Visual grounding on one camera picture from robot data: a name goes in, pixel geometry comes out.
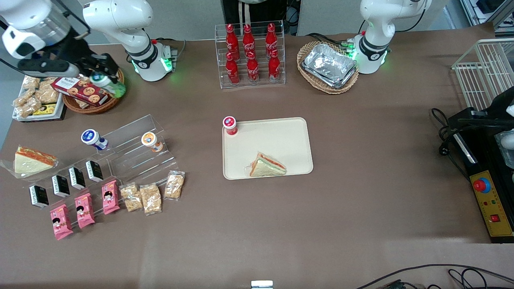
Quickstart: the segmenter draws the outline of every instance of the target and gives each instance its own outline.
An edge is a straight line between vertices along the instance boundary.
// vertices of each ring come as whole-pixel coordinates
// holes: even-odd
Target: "wrapped sandwich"
[[[263,153],[258,153],[257,158],[251,164],[251,177],[281,176],[285,173],[286,167],[283,164]]]
[[[18,147],[14,155],[14,172],[22,177],[37,174],[56,165],[56,157],[35,149]]]

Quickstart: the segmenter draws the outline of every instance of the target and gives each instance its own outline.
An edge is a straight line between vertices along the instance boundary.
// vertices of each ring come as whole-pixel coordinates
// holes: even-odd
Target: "foil container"
[[[302,67],[330,87],[339,89],[355,73],[357,63],[326,44],[314,46],[305,57]]]

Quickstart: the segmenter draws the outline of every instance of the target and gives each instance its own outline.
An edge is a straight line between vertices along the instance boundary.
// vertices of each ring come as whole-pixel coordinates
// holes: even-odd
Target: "green bottle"
[[[109,77],[103,73],[93,72],[90,77],[91,83],[108,91],[112,97],[120,98],[126,92],[126,87],[123,83],[113,83]]]

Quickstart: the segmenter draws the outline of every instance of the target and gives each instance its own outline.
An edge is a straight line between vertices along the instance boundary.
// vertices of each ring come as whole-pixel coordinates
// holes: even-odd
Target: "coca-cola bottle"
[[[268,62],[269,82],[276,83],[280,80],[279,52],[275,49],[271,52],[271,59]]]
[[[255,60],[255,52],[248,52],[248,62],[246,63],[246,69],[248,70],[248,79],[250,84],[256,85],[259,83],[259,64]]]
[[[275,35],[275,24],[268,24],[268,34],[266,35],[266,58],[271,58],[271,52],[277,48],[277,35]]]
[[[228,79],[230,80],[230,85],[238,85],[239,84],[239,72],[237,71],[237,64],[234,61],[234,57],[232,53],[227,52],[227,64],[225,64],[227,68]]]
[[[250,24],[245,24],[243,29],[245,32],[243,36],[243,47],[245,48],[246,58],[248,58],[248,52],[252,51],[255,53],[255,38],[253,38]]]
[[[227,24],[227,48],[228,52],[232,53],[234,61],[239,60],[239,42],[234,33],[234,25]]]

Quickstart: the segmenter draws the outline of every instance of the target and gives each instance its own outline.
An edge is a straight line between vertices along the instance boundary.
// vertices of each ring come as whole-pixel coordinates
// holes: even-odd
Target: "table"
[[[476,40],[493,36],[489,25],[398,33],[383,67],[339,96],[315,90],[297,71],[296,53],[312,40],[306,37],[286,39],[285,87],[231,92],[219,89],[213,41],[189,42],[177,72],[155,83],[135,74],[121,46],[96,46],[126,72],[123,101],[98,116],[14,122],[1,157],[11,159],[18,144],[57,155],[86,150],[78,138],[85,129],[106,133],[151,113],[188,173],[182,199],[165,201],[163,213],[149,217],[122,211],[99,218],[56,241],[48,212],[30,206],[20,190],[26,182],[1,170],[0,284],[248,288],[250,280],[270,279],[276,288],[353,288],[425,263],[512,276],[514,247],[489,244],[470,186],[437,153],[439,126],[430,116],[432,107],[452,115],[465,106],[450,65]],[[227,115],[305,118],[313,172],[224,179]],[[443,268],[397,277],[452,284]]]

